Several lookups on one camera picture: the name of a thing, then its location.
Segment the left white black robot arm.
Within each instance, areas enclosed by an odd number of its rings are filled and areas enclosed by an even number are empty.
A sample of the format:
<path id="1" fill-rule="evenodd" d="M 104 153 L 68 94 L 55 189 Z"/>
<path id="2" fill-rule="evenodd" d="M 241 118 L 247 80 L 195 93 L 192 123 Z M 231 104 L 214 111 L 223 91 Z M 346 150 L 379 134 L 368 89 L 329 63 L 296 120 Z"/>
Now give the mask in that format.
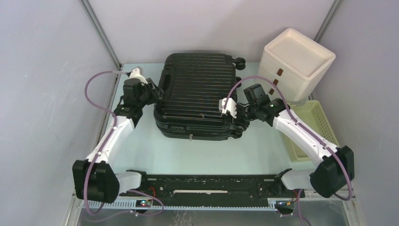
<path id="1" fill-rule="evenodd" d="M 137 196 L 147 194 L 149 184 L 134 170 L 115 173 L 115 159 L 127 137 L 143 115 L 143 108 L 162 99 L 163 90 L 152 79 L 130 78 L 124 81 L 123 95 L 112 112 L 112 125 L 85 160 L 72 166 L 75 193 L 79 199 L 112 203 L 129 190 Z"/>

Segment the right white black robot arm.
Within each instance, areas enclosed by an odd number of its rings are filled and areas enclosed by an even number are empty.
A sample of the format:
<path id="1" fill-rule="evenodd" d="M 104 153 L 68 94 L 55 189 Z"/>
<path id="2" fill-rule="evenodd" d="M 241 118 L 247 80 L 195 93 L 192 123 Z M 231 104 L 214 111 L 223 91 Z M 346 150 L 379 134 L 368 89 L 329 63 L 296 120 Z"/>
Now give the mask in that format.
<path id="1" fill-rule="evenodd" d="M 236 103 L 231 94 L 219 101 L 222 114 L 244 121 L 260 120 L 283 133 L 301 148 L 314 164 L 314 170 L 288 169 L 274 183 L 274 192 L 285 197 L 294 189 L 313 189 L 322 197 L 336 196 L 341 200 L 353 197 L 354 153 L 348 146 L 339 147 L 329 142 L 301 120 L 284 97 L 270 100 L 260 84 L 244 90 L 248 103 Z"/>

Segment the black ribbed hard-shell suitcase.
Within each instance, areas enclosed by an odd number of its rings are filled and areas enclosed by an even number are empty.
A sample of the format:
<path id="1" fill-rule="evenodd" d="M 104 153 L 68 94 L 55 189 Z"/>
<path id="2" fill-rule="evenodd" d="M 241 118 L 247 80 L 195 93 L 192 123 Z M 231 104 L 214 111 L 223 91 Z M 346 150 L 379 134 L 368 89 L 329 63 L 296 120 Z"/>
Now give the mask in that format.
<path id="1" fill-rule="evenodd" d="M 173 53 L 161 73 L 164 90 L 154 105 L 157 128 L 168 138 L 223 141 L 231 137 L 230 115 L 221 115 L 219 100 L 240 81 L 244 58 L 222 53 Z"/>

